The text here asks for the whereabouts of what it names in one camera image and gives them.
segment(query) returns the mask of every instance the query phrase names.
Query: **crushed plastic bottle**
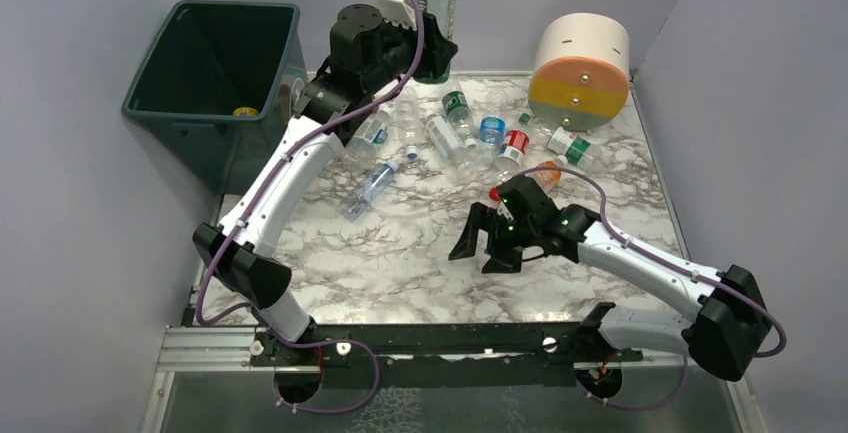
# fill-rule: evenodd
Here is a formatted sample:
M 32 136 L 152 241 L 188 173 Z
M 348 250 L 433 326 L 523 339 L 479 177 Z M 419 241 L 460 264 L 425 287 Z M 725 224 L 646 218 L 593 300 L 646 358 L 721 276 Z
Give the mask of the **crushed plastic bottle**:
M 339 213 L 350 221 L 356 221 L 367 210 L 380 193 L 395 181 L 399 165 L 387 161 L 378 165 L 339 204 Z
M 563 127 L 557 128 L 551 135 L 547 148 L 565 156 L 569 164 L 586 173 L 600 173 L 605 169 L 598 152 L 598 146 Z
M 418 145 L 424 139 L 424 120 L 418 94 L 412 88 L 404 89 L 395 100 L 395 123 L 398 137 L 405 147 L 404 155 L 409 160 L 418 158 Z
M 463 148 L 462 141 L 447 118 L 431 114 L 427 117 L 425 126 L 430 140 L 445 163 L 453 165 L 459 171 L 468 170 L 472 164 L 468 150 Z
M 359 125 L 342 153 L 342 166 L 351 173 L 365 171 L 388 137 L 389 114 L 380 109 Z
M 465 98 L 465 93 L 462 92 L 459 81 L 451 79 L 447 82 L 443 91 L 445 93 L 442 96 L 442 106 L 445 108 L 445 116 L 448 122 L 456 131 L 459 139 L 462 140 L 465 148 L 477 148 L 471 109 L 468 108 L 468 100 Z

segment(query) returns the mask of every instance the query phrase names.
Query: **bottle label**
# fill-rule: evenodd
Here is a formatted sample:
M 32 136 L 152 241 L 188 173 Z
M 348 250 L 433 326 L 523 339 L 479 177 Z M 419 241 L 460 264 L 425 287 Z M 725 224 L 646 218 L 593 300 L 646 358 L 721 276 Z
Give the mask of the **bottle label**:
M 468 108 L 468 101 L 465 99 L 465 93 L 461 91 L 451 91 L 442 97 L 442 106 L 445 107 L 445 113 L 450 116 L 457 108 Z
M 386 123 L 384 121 L 373 116 L 369 116 L 362 122 L 354 136 L 358 136 L 365 141 L 381 145 L 386 142 L 386 138 L 389 135 L 386 132 Z
M 503 132 L 506 129 L 506 123 L 497 116 L 487 116 L 480 122 L 480 139 L 486 143 L 493 143 L 498 138 L 503 138 Z
M 462 140 L 444 116 L 431 118 L 427 122 L 427 133 L 430 134 L 433 145 L 445 161 L 450 158 L 449 152 L 462 148 Z
M 557 128 L 548 141 L 548 148 L 565 155 L 565 158 L 572 165 L 576 165 L 583 158 L 590 145 L 591 143 L 585 138 L 577 136 L 563 127 Z
M 501 143 L 498 158 L 509 158 L 520 165 L 524 161 L 528 143 L 530 143 L 530 138 L 523 131 L 510 130 Z

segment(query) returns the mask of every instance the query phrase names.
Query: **white marble tabletop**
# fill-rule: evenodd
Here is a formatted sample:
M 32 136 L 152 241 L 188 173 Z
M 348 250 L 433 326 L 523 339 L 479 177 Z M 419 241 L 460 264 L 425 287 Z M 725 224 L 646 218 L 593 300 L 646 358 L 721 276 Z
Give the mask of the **white marble tabletop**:
M 513 100 L 507 124 L 527 109 L 529 78 L 460 77 L 479 125 L 491 88 L 503 88 Z M 442 111 L 437 88 L 410 83 L 422 100 L 422 114 Z M 393 131 L 380 158 L 399 159 L 403 148 Z M 610 220 L 628 233 L 679 254 L 665 197 L 632 98 L 607 125 L 584 136 L 601 146 L 608 170 L 595 179 L 609 195 Z M 517 274 L 480 272 L 488 259 L 481 232 L 475 258 L 448 261 L 469 206 L 487 201 L 491 174 L 457 179 L 429 143 L 420 160 L 406 163 L 390 186 L 355 223 L 338 213 L 339 201 L 359 177 L 334 162 L 311 186 L 280 238 L 275 258 L 294 272 L 292 291 L 319 323 L 450 323 L 579 320 L 599 301 L 633 308 L 659 309 L 662 303 L 604 271 L 564 258 L 526 263 Z M 543 145 L 531 144 L 525 167 L 551 159 Z M 563 175 L 551 193 L 557 205 L 579 203 L 597 210 L 594 189 Z M 228 211 L 238 197 L 224 198 Z M 239 301 L 213 279 L 205 315 Z M 222 321 L 252 325 L 239 311 Z

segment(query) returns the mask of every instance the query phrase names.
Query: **plastic bin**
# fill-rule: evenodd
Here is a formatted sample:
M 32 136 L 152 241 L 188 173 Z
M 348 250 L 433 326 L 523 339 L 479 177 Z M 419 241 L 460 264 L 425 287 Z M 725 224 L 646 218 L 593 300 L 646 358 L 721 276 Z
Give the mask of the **plastic bin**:
M 283 137 L 306 81 L 289 4 L 174 5 L 133 80 L 123 112 L 215 193 L 243 194 Z M 236 116 L 250 107 L 255 116 Z

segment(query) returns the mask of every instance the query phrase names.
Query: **bottle with blue cap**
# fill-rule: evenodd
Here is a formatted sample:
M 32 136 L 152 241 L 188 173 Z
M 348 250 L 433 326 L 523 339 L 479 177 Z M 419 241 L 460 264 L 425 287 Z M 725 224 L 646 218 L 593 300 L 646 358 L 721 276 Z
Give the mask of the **bottle with blue cap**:
M 339 212 L 342 216 L 350 221 L 356 221 L 383 190 L 395 182 L 395 173 L 398 168 L 397 162 L 389 160 L 365 175 L 365 178 L 339 204 Z

